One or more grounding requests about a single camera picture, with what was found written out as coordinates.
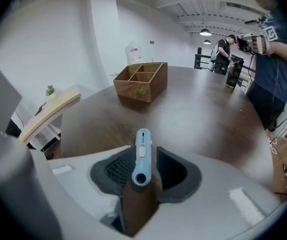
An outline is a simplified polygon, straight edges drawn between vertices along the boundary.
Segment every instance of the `person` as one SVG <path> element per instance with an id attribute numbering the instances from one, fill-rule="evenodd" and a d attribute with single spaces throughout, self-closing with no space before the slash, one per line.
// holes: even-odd
<path id="1" fill-rule="evenodd" d="M 276 40 L 266 44 L 261 38 L 252 38 L 253 51 L 258 53 L 259 45 L 262 54 L 256 54 L 254 65 L 255 78 L 247 97 L 260 117 L 264 129 L 274 131 L 277 118 L 284 110 L 287 102 L 287 18 L 276 0 L 255 0 L 259 6 L 269 11 L 262 25 L 262 31 L 274 28 Z"/>
<path id="2" fill-rule="evenodd" d="M 215 59 L 214 72 L 225 75 L 230 61 L 230 46 L 236 43 L 236 37 L 231 34 L 218 42 L 218 55 Z"/>

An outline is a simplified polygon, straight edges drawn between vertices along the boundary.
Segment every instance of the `floor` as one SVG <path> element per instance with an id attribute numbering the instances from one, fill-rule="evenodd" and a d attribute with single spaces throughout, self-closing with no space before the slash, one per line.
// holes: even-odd
<path id="1" fill-rule="evenodd" d="M 267 132 L 267 135 L 271 138 L 274 138 L 274 132 Z M 60 141 L 57 141 L 50 148 L 44 152 L 46 158 L 49 159 L 60 159 L 61 156 L 61 146 Z M 284 173 L 283 164 L 287 166 L 287 136 L 285 138 L 278 137 L 275 139 L 271 145 L 271 155 L 273 162 L 273 177 L 275 195 L 280 198 L 281 202 L 287 200 L 287 180 Z"/>

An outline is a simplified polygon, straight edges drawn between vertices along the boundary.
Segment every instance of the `brown table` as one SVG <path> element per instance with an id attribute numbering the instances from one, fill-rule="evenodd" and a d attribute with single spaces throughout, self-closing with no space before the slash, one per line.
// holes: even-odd
<path id="1" fill-rule="evenodd" d="M 134 145 L 148 128 L 154 146 L 230 163 L 273 188 L 273 162 L 262 124 L 239 86 L 225 87 L 226 76 L 168 67 L 168 87 L 153 103 L 118 97 L 108 87 L 63 114 L 64 158 Z"/>

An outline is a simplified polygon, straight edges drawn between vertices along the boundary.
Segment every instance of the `wooden box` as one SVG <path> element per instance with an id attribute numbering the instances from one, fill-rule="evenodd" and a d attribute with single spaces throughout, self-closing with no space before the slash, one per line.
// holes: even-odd
<path id="1" fill-rule="evenodd" d="M 113 81 L 118 95 L 151 103 L 168 84 L 168 63 L 153 62 L 126 66 Z"/>

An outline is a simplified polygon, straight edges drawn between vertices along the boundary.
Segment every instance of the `white wall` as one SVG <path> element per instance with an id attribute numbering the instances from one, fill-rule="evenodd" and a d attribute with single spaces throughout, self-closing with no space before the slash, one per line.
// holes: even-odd
<path id="1" fill-rule="evenodd" d="M 78 85 L 83 98 L 105 87 L 93 63 L 86 8 L 86 0 L 48 0 L 0 23 L 0 70 L 23 97 L 17 113 L 24 124 L 46 102 L 48 85 L 58 92 Z M 22 128 L 17 115 L 13 120 Z"/>
<path id="2" fill-rule="evenodd" d="M 181 25 L 131 0 L 117 0 L 117 8 L 125 49 L 130 41 L 137 41 L 142 62 L 168 62 L 169 66 L 194 67 L 197 50 L 191 47 L 191 36 Z"/>
<path id="3" fill-rule="evenodd" d="M 88 0 L 88 17 L 97 50 L 100 70 L 105 73 L 108 86 L 114 84 L 115 75 L 127 66 L 123 51 L 117 0 Z"/>

